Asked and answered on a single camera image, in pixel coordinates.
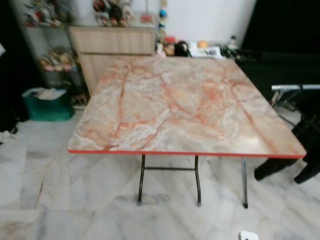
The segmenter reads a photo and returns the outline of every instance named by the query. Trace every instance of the light wood cabinet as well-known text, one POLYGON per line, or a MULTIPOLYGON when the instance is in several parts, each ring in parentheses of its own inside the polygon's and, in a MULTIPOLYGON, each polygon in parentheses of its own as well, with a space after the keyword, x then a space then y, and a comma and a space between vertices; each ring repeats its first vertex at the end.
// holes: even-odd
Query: light wood cabinet
POLYGON ((112 58, 155 52, 154 28, 71 26, 69 30, 91 95, 112 58))

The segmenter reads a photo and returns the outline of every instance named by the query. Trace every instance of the white wall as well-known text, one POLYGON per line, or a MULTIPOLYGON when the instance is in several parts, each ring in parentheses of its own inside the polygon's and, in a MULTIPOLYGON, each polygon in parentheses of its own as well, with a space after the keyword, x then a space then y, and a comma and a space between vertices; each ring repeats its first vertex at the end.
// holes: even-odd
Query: white wall
MULTIPOLYGON (((74 0, 77 14, 93 13, 91 0, 74 0)), ((242 43, 256 0, 167 0, 166 32, 181 40, 223 42, 231 35, 242 43)), ((146 0, 133 0, 134 11, 143 12, 146 0)), ((158 13, 160 0, 149 0, 149 10, 158 13)))

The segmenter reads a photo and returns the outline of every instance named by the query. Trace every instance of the cabinet door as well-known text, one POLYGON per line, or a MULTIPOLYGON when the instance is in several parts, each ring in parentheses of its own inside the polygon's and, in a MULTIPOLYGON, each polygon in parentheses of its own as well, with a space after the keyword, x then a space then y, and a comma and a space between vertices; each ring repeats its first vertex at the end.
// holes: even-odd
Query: cabinet door
POLYGON ((85 73, 88 89, 92 95, 107 67, 121 64, 121 60, 136 58, 126 55, 82 54, 82 68, 85 73))
POLYGON ((70 30, 78 51, 83 54, 154 54, 153 29, 71 27, 70 30))

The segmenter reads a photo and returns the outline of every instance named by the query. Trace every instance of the marble floor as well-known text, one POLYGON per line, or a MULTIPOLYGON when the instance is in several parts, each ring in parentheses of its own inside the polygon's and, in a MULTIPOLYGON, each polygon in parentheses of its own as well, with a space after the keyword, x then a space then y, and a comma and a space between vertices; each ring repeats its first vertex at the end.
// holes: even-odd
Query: marble floor
MULTIPOLYGON (((146 171, 137 206, 140 155, 76 155, 67 142, 82 111, 66 122, 28 121, 0 146, 0 240, 320 239, 320 176, 298 185, 302 161, 256 181, 248 159, 249 208, 241 159, 200 157, 202 207, 193 172, 146 171)), ((194 164, 190 156, 146 156, 147 166, 194 164)))

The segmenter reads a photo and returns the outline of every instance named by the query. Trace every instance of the marble-pattern tabletop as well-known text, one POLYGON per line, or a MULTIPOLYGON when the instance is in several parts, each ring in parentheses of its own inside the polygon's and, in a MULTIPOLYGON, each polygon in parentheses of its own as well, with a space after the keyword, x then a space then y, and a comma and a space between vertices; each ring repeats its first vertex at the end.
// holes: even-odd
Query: marble-pattern tabletop
POLYGON ((71 153, 301 158, 306 151, 232 60, 117 56, 71 153))

